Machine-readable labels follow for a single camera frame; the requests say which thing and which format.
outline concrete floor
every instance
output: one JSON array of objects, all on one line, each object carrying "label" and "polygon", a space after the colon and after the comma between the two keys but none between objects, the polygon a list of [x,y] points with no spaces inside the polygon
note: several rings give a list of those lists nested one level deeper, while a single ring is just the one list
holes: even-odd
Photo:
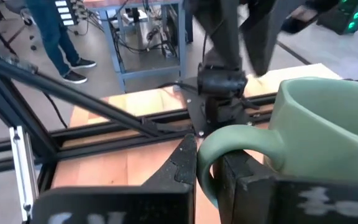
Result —
[{"label": "concrete floor", "polygon": [[[3,35],[8,39],[22,26],[22,22],[18,16],[7,12],[3,7],[2,12],[8,20],[0,23],[0,30],[4,31]],[[72,29],[84,33],[86,22],[82,22],[80,26]],[[39,49],[31,51],[29,42],[31,33],[34,33],[34,30],[24,29],[12,42],[12,48],[20,58],[38,65],[42,71],[59,80],[60,77],[51,61],[47,58],[42,44],[38,42]],[[84,36],[72,35],[71,39],[82,57],[95,60],[98,63],[96,68],[80,70],[82,74],[89,78],[89,81],[82,85],[73,85],[73,87],[97,98],[120,94],[121,91],[116,74],[112,69],[104,34],[90,26],[88,34]],[[312,25],[307,30],[294,36],[282,34],[279,40],[312,63],[323,63],[344,78],[358,79],[358,32],[354,35],[338,36],[323,27]],[[188,70],[186,75],[188,77],[196,75],[197,65],[201,60],[202,43],[203,32],[195,23],[194,42],[187,46]],[[133,55],[129,52],[123,53],[123,55],[127,59],[126,65],[129,67],[140,67],[142,63],[147,61],[147,57],[150,57]],[[247,63],[247,57],[244,57],[244,63],[246,72],[252,73],[252,69]],[[270,69],[275,70],[300,65],[303,64],[295,57],[280,47],[276,47]],[[171,74],[129,80],[126,84],[129,91],[139,91],[151,89],[176,79],[177,74]],[[17,84],[17,87],[47,129],[54,130],[63,127],[50,103],[41,92],[21,84]],[[55,102],[63,119],[68,123],[73,105],[59,99],[55,99]],[[8,129],[0,120],[0,138],[7,136]],[[19,222],[19,201],[14,173],[0,173],[0,223],[17,224]]]}]

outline sneaker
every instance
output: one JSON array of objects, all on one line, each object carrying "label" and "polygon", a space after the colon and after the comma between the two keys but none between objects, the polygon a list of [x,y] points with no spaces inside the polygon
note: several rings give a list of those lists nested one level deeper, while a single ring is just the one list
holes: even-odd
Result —
[{"label": "sneaker", "polygon": [[80,58],[80,61],[78,61],[77,64],[75,64],[75,65],[71,65],[71,68],[72,69],[91,68],[91,67],[95,67],[95,66],[96,66],[96,62]]},{"label": "sneaker", "polygon": [[73,71],[69,71],[67,73],[67,75],[65,75],[63,77],[63,79],[66,81],[66,82],[71,82],[71,83],[75,83],[75,84],[81,84],[81,83],[84,83],[88,80],[88,78],[86,78],[85,76],[83,75],[80,75],[76,72],[73,72]]}]

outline black mounting plate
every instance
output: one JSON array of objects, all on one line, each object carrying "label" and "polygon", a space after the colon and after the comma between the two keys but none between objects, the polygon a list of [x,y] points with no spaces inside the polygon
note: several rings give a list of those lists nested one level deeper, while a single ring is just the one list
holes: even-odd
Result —
[{"label": "black mounting plate", "polygon": [[[197,89],[197,78],[187,78],[183,80],[183,83],[187,85],[191,85]],[[196,134],[199,137],[205,138],[209,134],[211,134],[213,131],[227,126],[227,125],[233,125],[233,124],[247,124],[249,122],[252,122],[252,118],[248,116],[246,112],[238,114],[235,120],[232,120],[230,122],[222,123],[219,126],[214,126],[207,122],[207,119],[205,118],[204,112],[203,112],[203,105],[205,103],[205,97],[199,96],[197,92],[194,90],[191,90],[189,88],[182,88],[181,93],[183,95],[183,98],[185,99],[185,102],[187,104],[187,110],[190,115],[191,122],[193,123],[193,127],[196,131]],[[239,100],[234,99],[233,103],[237,103]]]}]

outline wooden board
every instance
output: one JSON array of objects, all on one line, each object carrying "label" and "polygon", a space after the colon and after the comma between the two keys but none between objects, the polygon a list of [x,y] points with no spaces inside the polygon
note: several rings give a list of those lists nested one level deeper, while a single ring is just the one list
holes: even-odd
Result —
[{"label": "wooden board", "polygon": [[[259,79],[249,75],[249,83],[244,94],[245,96],[255,96],[276,92],[280,82],[283,80],[313,76],[333,79],[341,78],[321,64],[286,68],[271,71]],[[137,116],[177,110],[186,107],[180,92],[174,92],[172,87],[111,96],[104,98],[103,100]],[[261,109],[271,110],[272,108],[272,105],[267,105]],[[83,126],[105,121],[106,119],[104,118],[92,114],[82,108],[75,107],[71,117],[70,126]],[[259,128],[268,128],[268,124],[261,124]],[[136,134],[136,132],[126,131],[119,134],[104,134],[90,138],[77,139],[75,141],[66,142],[65,146],[102,141],[131,134]],[[52,188],[74,185],[140,185],[157,171],[179,142],[180,140],[163,142],[125,151],[109,152],[96,156],[62,161],[57,165]],[[253,151],[248,152],[258,161],[262,161],[261,154]],[[208,201],[199,186],[196,196],[196,223],[220,223],[218,211]]]}]

